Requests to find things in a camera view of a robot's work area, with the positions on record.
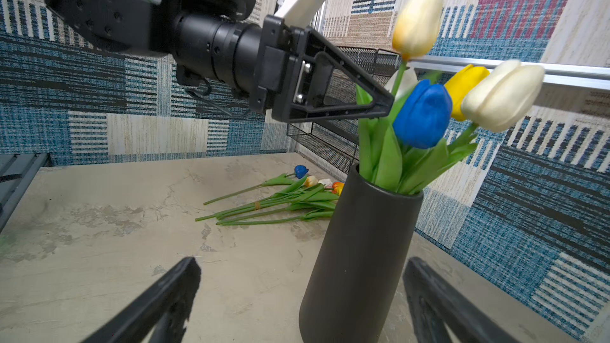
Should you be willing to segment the tulip bunch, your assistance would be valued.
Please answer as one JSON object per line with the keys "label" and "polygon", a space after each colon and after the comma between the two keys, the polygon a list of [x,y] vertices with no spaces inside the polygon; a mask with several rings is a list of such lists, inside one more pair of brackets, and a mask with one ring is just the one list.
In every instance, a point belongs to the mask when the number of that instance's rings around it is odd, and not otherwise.
{"label": "tulip bunch", "polygon": [[331,219],[345,186],[343,182],[303,176],[293,179],[283,174],[262,187],[280,185],[278,192],[243,206],[198,217],[197,222],[214,219],[221,226],[273,225]]}

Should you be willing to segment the pale blue tulip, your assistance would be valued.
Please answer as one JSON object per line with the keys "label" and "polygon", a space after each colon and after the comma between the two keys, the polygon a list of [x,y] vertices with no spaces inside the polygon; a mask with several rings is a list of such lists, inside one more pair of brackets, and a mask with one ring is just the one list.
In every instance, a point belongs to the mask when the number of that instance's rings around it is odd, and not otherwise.
{"label": "pale blue tulip", "polygon": [[[384,86],[384,88],[390,93],[392,93],[394,83],[397,80],[397,76],[398,71],[395,71],[394,74],[390,77],[387,84],[385,84]],[[403,73],[402,80],[400,81],[400,86],[398,87],[395,95],[395,100],[399,100],[405,97],[405,95],[410,94],[412,89],[418,84],[418,82],[419,81],[415,70],[413,68],[408,68]]]}

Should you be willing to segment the yellow tulip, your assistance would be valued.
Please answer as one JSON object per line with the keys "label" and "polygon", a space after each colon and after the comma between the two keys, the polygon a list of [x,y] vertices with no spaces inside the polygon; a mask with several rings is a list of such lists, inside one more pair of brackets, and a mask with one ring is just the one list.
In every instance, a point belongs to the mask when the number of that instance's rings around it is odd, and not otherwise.
{"label": "yellow tulip", "polygon": [[461,105],[466,95],[476,87],[483,79],[489,76],[490,71],[482,66],[467,65],[461,71],[453,75],[445,84],[444,87],[448,91],[453,108],[451,117],[457,122],[465,121],[465,116],[462,114]]}

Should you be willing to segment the cream white tulip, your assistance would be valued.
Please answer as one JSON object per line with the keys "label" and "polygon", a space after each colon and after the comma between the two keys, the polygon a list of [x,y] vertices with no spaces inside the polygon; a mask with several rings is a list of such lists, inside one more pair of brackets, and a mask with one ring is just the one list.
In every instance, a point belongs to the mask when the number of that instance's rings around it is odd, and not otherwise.
{"label": "cream white tulip", "polygon": [[462,101],[465,121],[450,118],[443,136],[450,153],[444,173],[477,150],[477,129],[500,133],[523,118],[538,97],[545,76],[542,66],[524,65],[520,60],[506,60],[489,71]]}

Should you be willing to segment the black cylindrical vase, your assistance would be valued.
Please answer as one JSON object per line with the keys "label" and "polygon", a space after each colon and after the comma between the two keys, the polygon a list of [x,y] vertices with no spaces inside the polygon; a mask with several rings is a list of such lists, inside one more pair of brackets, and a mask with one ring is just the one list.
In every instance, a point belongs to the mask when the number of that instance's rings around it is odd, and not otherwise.
{"label": "black cylindrical vase", "polygon": [[379,340],[423,200],[386,191],[351,167],[300,306],[303,341]]}

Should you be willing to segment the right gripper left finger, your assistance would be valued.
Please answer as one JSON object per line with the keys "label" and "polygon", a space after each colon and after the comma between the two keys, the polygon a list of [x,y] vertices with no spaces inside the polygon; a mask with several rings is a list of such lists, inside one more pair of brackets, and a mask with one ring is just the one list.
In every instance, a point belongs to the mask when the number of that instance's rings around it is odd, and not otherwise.
{"label": "right gripper left finger", "polygon": [[201,269],[184,257],[132,303],[86,338],[86,342],[181,342]]}

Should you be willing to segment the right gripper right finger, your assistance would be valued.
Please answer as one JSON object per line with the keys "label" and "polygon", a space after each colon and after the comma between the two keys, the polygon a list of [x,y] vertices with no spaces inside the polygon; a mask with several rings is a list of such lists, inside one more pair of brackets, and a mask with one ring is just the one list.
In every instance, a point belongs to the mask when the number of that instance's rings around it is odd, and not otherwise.
{"label": "right gripper right finger", "polygon": [[403,285],[418,342],[450,342],[449,332],[461,342],[516,341],[419,257],[408,260]]}

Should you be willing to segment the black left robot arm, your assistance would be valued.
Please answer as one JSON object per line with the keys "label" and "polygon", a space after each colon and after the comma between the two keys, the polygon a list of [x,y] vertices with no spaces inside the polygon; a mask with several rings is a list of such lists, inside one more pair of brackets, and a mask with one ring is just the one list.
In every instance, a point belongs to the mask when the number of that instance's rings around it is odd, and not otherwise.
{"label": "black left robot arm", "polygon": [[256,0],[44,0],[93,46],[174,57],[190,95],[208,79],[279,122],[381,118],[393,96],[311,26],[326,0],[284,0],[262,25]]}

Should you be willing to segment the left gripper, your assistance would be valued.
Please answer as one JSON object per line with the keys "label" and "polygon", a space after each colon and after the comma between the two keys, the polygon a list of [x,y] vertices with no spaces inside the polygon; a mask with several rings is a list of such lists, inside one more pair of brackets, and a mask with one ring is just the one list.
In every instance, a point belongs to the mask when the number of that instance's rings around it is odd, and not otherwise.
{"label": "left gripper", "polygon": [[284,123],[379,118],[393,100],[373,77],[376,49],[336,46],[311,27],[266,16],[249,108]]}

